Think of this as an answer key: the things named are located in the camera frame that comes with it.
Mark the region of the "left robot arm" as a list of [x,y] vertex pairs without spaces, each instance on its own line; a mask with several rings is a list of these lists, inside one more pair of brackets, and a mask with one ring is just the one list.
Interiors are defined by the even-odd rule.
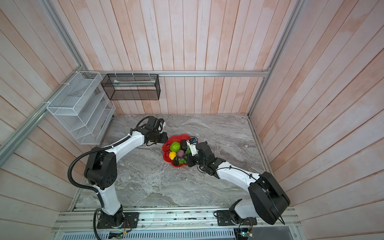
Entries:
[[96,190],[101,204],[101,221],[108,227],[120,228],[127,222],[115,189],[118,161],[142,145],[166,143],[168,136],[164,132],[165,125],[164,119],[147,116],[134,129],[130,129],[126,137],[104,148],[95,147],[89,154],[85,177]]

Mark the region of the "yellow lemon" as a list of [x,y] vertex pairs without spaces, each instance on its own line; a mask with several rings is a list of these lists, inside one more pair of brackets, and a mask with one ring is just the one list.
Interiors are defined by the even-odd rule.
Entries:
[[173,161],[177,156],[178,156],[178,155],[177,155],[176,152],[169,152],[169,159],[170,159],[170,160]]

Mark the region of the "green bumpy custard apple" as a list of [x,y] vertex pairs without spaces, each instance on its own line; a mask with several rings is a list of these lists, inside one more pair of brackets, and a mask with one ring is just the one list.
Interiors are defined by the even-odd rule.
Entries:
[[181,146],[180,146],[180,143],[179,142],[173,142],[171,145],[170,145],[170,151],[172,152],[178,152],[178,150],[180,150]]

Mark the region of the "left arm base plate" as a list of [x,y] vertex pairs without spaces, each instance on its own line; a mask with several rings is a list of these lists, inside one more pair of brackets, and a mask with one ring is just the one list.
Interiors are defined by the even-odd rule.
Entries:
[[101,212],[97,229],[135,229],[138,226],[139,212],[118,212],[110,216]]

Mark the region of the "green grape bunch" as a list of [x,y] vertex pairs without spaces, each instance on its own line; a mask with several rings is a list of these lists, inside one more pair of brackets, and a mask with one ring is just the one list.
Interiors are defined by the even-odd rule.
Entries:
[[190,151],[190,147],[188,147],[187,150],[185,151],[184,157],[182,159],[179,159],[180,165],[186,164],[187,159],[189,158],[190,155],[191,155],[191,151]]

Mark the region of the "purple fig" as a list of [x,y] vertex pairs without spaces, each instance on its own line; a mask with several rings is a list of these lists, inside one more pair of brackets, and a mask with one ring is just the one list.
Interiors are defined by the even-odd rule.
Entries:
[[178,150],[177,152],[177,157],[178,159],[182,159],[185,155],[185,151],[184,150]]

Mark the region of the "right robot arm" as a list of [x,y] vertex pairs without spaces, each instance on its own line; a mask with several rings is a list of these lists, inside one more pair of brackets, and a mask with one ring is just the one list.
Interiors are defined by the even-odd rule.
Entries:
[[187,141],[186,144],[185,160],[190,168],[197,166],[201,173],[228,181],[250,195],[249,200],[239,199],[228,210],[216,213],[220,226],[241,225],[246,220],[251,222],[256,218],[261,218],[269,225],[277,221],[285,224],[282,214],[291,201],[271,173],[251,173],[235,167],[215,157],[207,142]]

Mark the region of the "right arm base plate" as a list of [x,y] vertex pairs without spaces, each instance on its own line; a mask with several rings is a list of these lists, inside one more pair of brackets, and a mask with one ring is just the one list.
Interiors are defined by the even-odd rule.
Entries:
[[241,219],[234,211],[231,210],[219,210],[214,212],[214,217],[217,219],[217,224],[219,226],[256,226],[257,219],[256,218],[245,218]]

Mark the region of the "dark avocado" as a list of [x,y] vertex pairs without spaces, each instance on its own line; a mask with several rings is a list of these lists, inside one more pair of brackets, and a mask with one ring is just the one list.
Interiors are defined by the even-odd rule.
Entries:
[[181,146],[180,149],[185,152],[187,150],[187,148],[188,148],[187,140],[181,140],[180,141],[180,146]]

